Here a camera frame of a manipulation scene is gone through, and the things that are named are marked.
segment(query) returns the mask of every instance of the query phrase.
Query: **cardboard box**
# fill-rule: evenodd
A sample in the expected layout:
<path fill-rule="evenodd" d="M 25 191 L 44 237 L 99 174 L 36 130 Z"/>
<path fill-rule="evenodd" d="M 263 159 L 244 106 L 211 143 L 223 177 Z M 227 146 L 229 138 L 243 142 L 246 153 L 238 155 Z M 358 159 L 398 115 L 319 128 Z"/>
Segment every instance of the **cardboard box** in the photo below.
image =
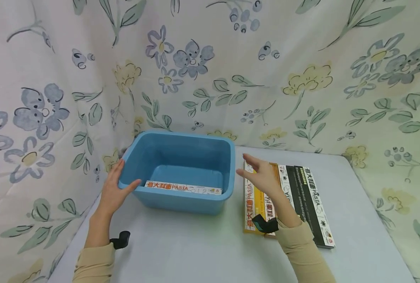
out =
<path fill-rule="evenodd" d="M 175 183 L 158 182 L 158 181 L 151 181 L 151 180 L 146 182 L 145 187 L 172 190 L 172 191 L 188 191 L 189 193 L 198 193 L 198 194 L 204 194 L 204 195 L 219 196 L 222 194 L 221 188 L 175 184 Z"/>

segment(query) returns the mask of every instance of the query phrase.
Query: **white tabletop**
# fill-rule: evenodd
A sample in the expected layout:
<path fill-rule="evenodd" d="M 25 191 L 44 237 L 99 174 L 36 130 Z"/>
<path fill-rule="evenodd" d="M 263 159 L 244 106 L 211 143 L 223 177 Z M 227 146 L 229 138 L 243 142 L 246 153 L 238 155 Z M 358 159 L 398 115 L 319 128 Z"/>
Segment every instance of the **white tabletop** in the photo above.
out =
<path fill-rule="evenodd" d="M 236 147 L 271 162 L 310 167 L 333 232 L 336 248 L 321 249 L 337 282 L 414 283 L 403 259 L 345 158 Z M 71 282 L 88 219 L 64 253 L 49 283 Z M 128 230 L 129 246 L 116 251 L 111 282 L 293 283 L 297 279 L 275 239 L 243 233 L 243 179 L 216 217 L 145 208 L 127 197 L 111 223 L 111 237 Z"/>

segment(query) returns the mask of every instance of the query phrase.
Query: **wrist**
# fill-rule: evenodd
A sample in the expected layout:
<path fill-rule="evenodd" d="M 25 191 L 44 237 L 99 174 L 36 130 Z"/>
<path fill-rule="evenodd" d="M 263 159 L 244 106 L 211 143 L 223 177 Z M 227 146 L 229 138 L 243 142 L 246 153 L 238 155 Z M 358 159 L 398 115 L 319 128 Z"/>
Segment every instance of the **wrist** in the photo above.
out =
<path fill-rule="evenodd" d="M 282 190 L 274 191 L 269 197 L 273 203 L 283 202 L 284 200 L 289 201 Z"/>
<path fill-rule="evenodd" d="M 92 219 L 96 221 L 111 221 L 112 215 L 114 213 L 110 211 L 106 211 L 102 208 L 97 208 L 94 214 L 91 216 Z"/>

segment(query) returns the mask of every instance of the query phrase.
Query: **yellow flower print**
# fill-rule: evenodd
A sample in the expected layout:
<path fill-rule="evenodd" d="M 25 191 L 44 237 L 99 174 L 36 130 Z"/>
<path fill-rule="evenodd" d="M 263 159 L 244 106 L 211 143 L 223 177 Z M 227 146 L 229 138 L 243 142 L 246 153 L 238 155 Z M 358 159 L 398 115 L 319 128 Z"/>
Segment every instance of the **yellow flower print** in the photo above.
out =
<path fill-rule="evenodd" d="M 283 132 L 281 127 L 271 129 L 266 134 L 261 134 L 259 139 L 263 140 L 262 144 L 269 148 L 282 148 L 285 143 L 275 143 L 276 140 L 281 139 L 287 135 L 287 132 Z"/>
<path fill-rule="evenodd" d="M 332 83 L 333 77 L 330 76 L 330 73 L 331 62 L 328 62 L 326 65 L 321 67 L 316 65 L 309 65 L 302 75 L 293 73 L 289 75 L 289 86 L 284 87 L 282 92 L 285 95 L 299 95 L 299 97 L 297 104 L 293 108 L 292 112 L 286 118 L 284 118 L 284 120 L 292 116 L 293 113 L 297 110 L 306 90 L 309 92 L 315 92 L 329 86 L 330 83 Z"/>
<path fill-rule="evenodd" d="M 367 158 L 368 153 L 366 152 L 365 146 L 350 146 L 342 154 L 343 157 L 347 158 L 352 167 L 365 168 L 366 164 L 364 160 Z"/>
<path fill-rule="evenodd" d="M 119 150 L 117 148 L 114 149 L 112 156 L 103 156 L 103 163 L 105 163 L 106 172 L 109 173 L 112 167 L 119 162 L 119 159 Z"/>
<path fill-rule="evenodd" d="M 394 205 L 395 211 L 403 215 L 410 213 L 409 206 L 416 201 L 416 197 L 407 192 L 395 191 L 392 188 L 383 188 L 381 194 L 388 203 Z"/>
<path fill-rule="evenodd" d="M 136 116 L 134 118 L 134 128 L 131 132 L 132 137 L 137 137 L 139 134 L 141 134 L 141 124 L 144 123 L 144 118 L 141 116 Z"/>
<path fill-rule="evenodd" d="M 29 270 L 13 276 L 7 283 L 32 283 L 40 275 L 42 268 L 43 259 L 38 259 Z"/>
<path fill-rule="evenodd" d="M 279 139 L 282 137 L 285 137 L 287 135 L 287 132 L 283 132 L 280 127 L 271 129 L 270 131 L 267 131 L 266 134 L 262 134 L 259 139 L 261 140 L 271 140 L 271 139 Z"/>
<path fill-rule="evenodd" d="M 139 123 L 139 124 L 144 123 L 144 118 L 142 118 L 141 116 L 136 116 L 134 118 L 134 123 Z"/>
<path fill-rule="evenodd" d="M 215 136 L 215 137 L 223 137 L 223 138 L 228 138 L 229 140 L 236 140 L 237 136 L 232 134 L 231 131 L 226 131 L 224 134 L 221 133 L 220 130 L 216 130 L 214 133 L 207 133 L 207 135 L 211 135 L 211 136 Z"/>
<path fill-rule="evenodd" d="M 112 69 L 116 77 L 116 84 L 120 91 L 127 94 L 126 88 L 135 83 L 136 79 L 141 75 L 141 68 L 136 67 L 130 60 L 125 61 L 125 66 L 116 65 L 116 69 Z"/>

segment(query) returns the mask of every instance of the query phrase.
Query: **fabric curtain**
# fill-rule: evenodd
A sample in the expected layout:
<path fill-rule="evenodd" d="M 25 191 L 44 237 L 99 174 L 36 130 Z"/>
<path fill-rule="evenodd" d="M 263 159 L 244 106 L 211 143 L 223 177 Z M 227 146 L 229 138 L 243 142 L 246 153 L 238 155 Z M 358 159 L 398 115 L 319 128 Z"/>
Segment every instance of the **fabric curtain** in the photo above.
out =
<path fill-rule="evenodd" d="M 152 128 L 345 156 L 420 282 L 420 3 L 0 1 L 0 282 L 46 282 Z"/>

